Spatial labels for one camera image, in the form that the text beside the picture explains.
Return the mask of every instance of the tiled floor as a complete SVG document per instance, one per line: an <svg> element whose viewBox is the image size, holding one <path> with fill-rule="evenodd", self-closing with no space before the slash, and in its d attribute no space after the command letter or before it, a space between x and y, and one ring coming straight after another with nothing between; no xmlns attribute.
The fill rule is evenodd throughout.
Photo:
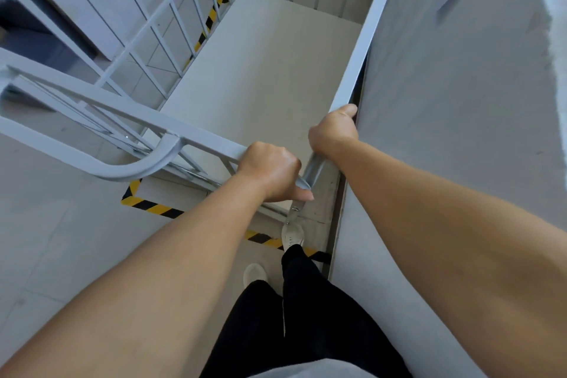
<svg viewBox="0 0 567 378"><path fill-rule="evenodd" d="M212 0L198 0L208 13ZM295 0L312 6L314 0ZM321 0L319 9L337 14L341 0ZM192 0L176 0L190 38L196 42L201 25ZM350 0L345 18L362 22L371 0ZM158 29L183 67L189 48L173 13L166 12ZM179 75L156 37L148 36L137 49L141 59L163 88ZM94 82L97 76L76 61L69 74ZM163 101L142 69L130 60L112 76L136 101L157 108ZM3 115L75 146L103 161L117 164L130 157L79 128L67 118L45 109L1 102ZM99 180L46 157L5 136L0 136L0 364L35 333L56 311L100 274L122 260L168 219L120 205L126 183ZM305 206L300 223L306 244L325 249L336 191L337 170L327 164L315 188L316 201ZM201 190L183 187L194 203ZM281 223L257 215L251 229L273 237ZM201 340L188 359L187 376L197 376L237 296L242 272L252 261L268 271L274 288L281 291L282 252L243 241L227 286Z"/></svg>

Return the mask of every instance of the gray wall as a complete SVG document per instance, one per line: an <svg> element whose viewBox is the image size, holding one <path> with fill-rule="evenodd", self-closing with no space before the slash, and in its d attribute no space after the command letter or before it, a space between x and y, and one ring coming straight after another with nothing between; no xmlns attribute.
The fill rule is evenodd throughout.
<svg viewBox="0 0 567 378"><path fill-rule="evenodd" d="M389 0L372 43L361 139L567 229L565 168L542 0ZM482 376L347 193L332 281L417 377Z"/></svg>

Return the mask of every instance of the metal frame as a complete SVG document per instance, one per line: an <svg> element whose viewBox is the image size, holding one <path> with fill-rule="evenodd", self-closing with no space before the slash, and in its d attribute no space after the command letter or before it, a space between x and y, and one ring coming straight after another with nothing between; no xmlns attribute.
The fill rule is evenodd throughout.
<svg viewBox="0 0 567 378"><path fill-rule="evenodd" d="M140 59L134 48L147 31L153 32L164 48L172 65L175 67L176 72L180 77L183 75L188 67L181 69L181 66L177 64L171 50L167 47L155 25L155 21L164 10L171 9L174 13L174 17L180 24L181 31L191 49L193 57L198 56L199 51L193 49L187 31L184 30L183 22L179 16L174 0L163 0L153 13L148 12L141 0L134 0L146 19L146 22L128 42L120 40L117 36L124 46L124 50L105 69L91 60L73 39L65 33L53 16L51 16L46 9L42 9L40 1L18 1L91 67L99 75L99 79L94 85L91 85L12 52L0 49L0 65L2 66L0 68L0 91L10 85L17 87L29 95L32 95L34 98L37 98L45 105L73 119L83 127L89 129L89 131L105 138L133 156L140 158L140 160L129 165L107 165L71 146L1 116L0 132L32 148L38 149L55 159L59 159L69 165L107 180L127 181L155 173L160 169L166 169L173 174L186 178L209 190L217 188L220 185L218 180L211 179L203 168L199 167L195 161L182 150L185 145L192 145L217 156L222 161L229 174L232 175L235 173L235 164L238 163L245 152L245 147L195 126L182 123L161 114L159 111L140 105L133 101L129 95L110 78L117 67L123 63L128 56L131 56L150 80L152 80L162 96L167 98L170 95L170 93L163 90L158 81L153 78L153 75ZM343 74L343 78L333 99L330 111L349 102L386 1L387 0L373 0L349 63ZM195 3L198 16L200 17L203 33L208 39L210 33L206 27L202 11L198 5L198 0L193 0L193 2ZM341 9L338 13L340 17L344 13L346 2L347 0L343 0L341 3ZM314 9L318 8L318 4L319 0L315 0ZM216 0L214 7L217 18L221 21L222 13ZM101 87L105 84L112 87L117 94L102 89ZM145 128L151 129L160 137L158 145L153 146L150 144L141 137L137 131L123 122L120 117L135 121ZM177 156L180 156L187 165L174 162ZM304 176L303 178L299 178L297 185L302 188L312 188L319 176L322 163L323 160L319 156L311 156L304 171ZM297 214L301 208L301 203L294 203L288 220L293 214ZM269 212L274 212L274 209L269 206L266 206L266 209ZM279 214L277 211L275 212L276 217L281 219L281 212Z"/></svg>

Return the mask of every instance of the white platform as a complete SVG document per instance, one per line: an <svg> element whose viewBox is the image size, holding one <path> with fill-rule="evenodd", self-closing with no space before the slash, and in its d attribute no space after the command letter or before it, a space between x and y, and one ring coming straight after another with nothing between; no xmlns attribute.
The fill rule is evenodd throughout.
<svg viewBox="0 0 567 378"><path fill-rule="evenodd" d="M305 166L308 130L328 112L360 29L286 0L236 0L161 112L245 146L285 146ZM184 149L228 179L217 157Z"/></svg>

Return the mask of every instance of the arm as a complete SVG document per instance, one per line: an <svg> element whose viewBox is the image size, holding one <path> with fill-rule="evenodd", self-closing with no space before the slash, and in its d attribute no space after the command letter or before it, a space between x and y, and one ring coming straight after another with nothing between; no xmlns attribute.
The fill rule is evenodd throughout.
<svg viewBox="0 0 567 378"><path fill-rule="evenodd" d="M0 376L180 375L260 204L313 199L295 187L300 167L285 148L252 144L236 175L83 290Z"/></svg>
<svg viewBox="0 0 567 378"><path fill-rule="evenodd" d="M311 129L408 281L493 377L567 376L567 233L358 141L354 105Z"/></svg>

